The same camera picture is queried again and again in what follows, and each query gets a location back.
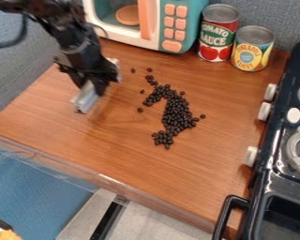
pink toy microwave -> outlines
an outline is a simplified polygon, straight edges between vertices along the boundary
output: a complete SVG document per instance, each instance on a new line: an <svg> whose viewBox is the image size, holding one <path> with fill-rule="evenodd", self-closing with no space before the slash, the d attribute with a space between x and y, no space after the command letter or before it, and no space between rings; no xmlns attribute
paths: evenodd
<svg viewBox="0 0 300 240"><path fill-rule="evenodd" d="M83 0L86 20L105 38L168 53L197 39L208 0Z"/></svg>

can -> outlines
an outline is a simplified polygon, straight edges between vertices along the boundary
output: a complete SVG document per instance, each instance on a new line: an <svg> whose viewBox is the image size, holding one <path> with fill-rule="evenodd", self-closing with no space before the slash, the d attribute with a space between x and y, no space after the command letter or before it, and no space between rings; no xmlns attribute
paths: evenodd
<svg viewBox="0 0 300 240"><path fill-rule="evenodd" d="M239 24L239 12L226 4L213 4L203 10L202 16L199 57L210 62L229 59Z"/></svg>
<svg viewBox="0 0 300 240"><path fill-rule="evenodd" d="M274 47L273 33L262 26L240 28L232 50L232 64L244 71L260 71L267 67Z"/></svg>

blue mat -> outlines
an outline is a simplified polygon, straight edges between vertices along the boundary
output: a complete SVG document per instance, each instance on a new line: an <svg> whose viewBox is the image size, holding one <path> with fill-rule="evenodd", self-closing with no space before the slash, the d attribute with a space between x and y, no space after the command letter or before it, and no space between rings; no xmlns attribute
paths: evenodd
<svg viewBox="0 0 300 240"><path fill-rule="evenodd" d="M23 240L53 240L92 196L87 189L97 187L75 178L75 185L63 181L55 171L5 153L0 148L0 219Z"/></svg>

stove knob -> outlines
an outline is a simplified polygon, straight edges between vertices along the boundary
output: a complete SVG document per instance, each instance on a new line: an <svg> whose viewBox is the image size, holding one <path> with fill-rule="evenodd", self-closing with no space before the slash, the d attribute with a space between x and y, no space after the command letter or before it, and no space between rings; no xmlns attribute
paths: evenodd
<svg viewBox="0 0 300 240"><path fill-rule="evenodd" d="M296 124L300 120L300 110L297 108L290 108L286 117L288 122L291 124Z"/></svg>
<svg viewBox="0 0 300 240"><path fill-rule="evenodd" d="M266 121L271 109L271 104L268 102L263 102L261 108L259 109L258 119L261 121Z"/></svg>
<svg viewBox="0 0 300 240"><path fill-rule="evenodd" d="M275 84L268 84L267 89L264 93L264 99L267 101L272 101L274 99L277 86Z"/></svg>
<svg viewBox="0 0 300 240"><path fill-rule="evenodd" d="M246 151L244 164L249 167L252 167L256 160L257 153L258 153L258 147L249 146Z"/></svg>

microwave button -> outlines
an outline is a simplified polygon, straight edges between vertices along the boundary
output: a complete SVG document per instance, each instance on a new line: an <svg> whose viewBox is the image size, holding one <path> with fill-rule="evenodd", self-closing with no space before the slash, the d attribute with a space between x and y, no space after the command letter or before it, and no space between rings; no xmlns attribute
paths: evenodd
<svg viewBox="0 0 300 240"><path fill-rule="evenodd" d="M182 44L178 41L165 40L162 42L162 48L170 52L179 53L182 49Z"/></svg>
<svg viewBox="0 0 300 240"><path fill-rule="evenodd" d="M166 28L164 29L164 37L165 38L173 38L173 29L171 28Z"/></svg>
<svg viewBox="0 0 300 240"><path fill-rule="evenodd" d="M174 4L166 4L164 11L166 15L174 15L175 5Z"/></svg>
<svg viewBox="0 0 300 240"><path fill-rule="evenodd" d="M186 38L186 32L181 30L176 30L174 38L178 41L183 41Z"/></svg>
<svg viewBox="0 0 300 240"><path fill-rule="evenodd" d="M173 27L174 26L174 18L172 17L165 17L164 18L164 25L168 27Z"/></svg>
<svg viewBox="0 0 300 240"><path fill-rule="evenodd" d="M186 28L187 25L187 20L184 19L177 19L175 21L175 27L181 30L184 30Z"/></svg>
<svg viewBox="0 0 300 240"><path fill-rule="evenodd" d="M188 15L188 7L187 6L179 6L176 10L176 15L179 18L186 18Z"/></svg>

